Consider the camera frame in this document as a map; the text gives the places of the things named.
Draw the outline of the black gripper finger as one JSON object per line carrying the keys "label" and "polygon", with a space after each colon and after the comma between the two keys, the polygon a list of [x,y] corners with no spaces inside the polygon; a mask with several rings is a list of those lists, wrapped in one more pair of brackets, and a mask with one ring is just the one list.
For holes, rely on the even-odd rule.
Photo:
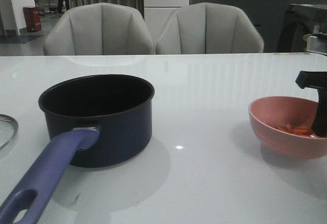
{"label": "black gripper finger", "polygon": [[300,71],[295,83],[301,88],[312,88],[318,92],[318,106],[311,126],[319,137],[326,137],[326,72]]}

